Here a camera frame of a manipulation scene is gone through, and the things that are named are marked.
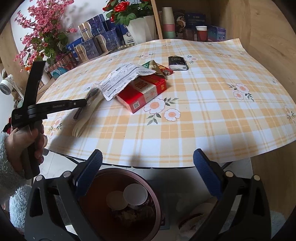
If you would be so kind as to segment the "person's left hand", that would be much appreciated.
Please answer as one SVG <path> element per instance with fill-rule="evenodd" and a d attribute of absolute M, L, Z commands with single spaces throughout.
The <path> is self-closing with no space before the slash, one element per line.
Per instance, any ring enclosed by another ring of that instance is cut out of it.
<path fill-rule="evenodd" d="M 43 150 L 47 144 L 47 137 L 44 135 L 44 126 L 41 125 L 40 131 L 36 128 L 33 130 L 24 128 L 21 131 L 14 129 L 5 139 L 4 144 L 8 161 L 17 173 L 21 173 L 23 170 L 21 154 L 31 144 L 36 145 L 35 158 L 40 165 L 44 161 Z"/>

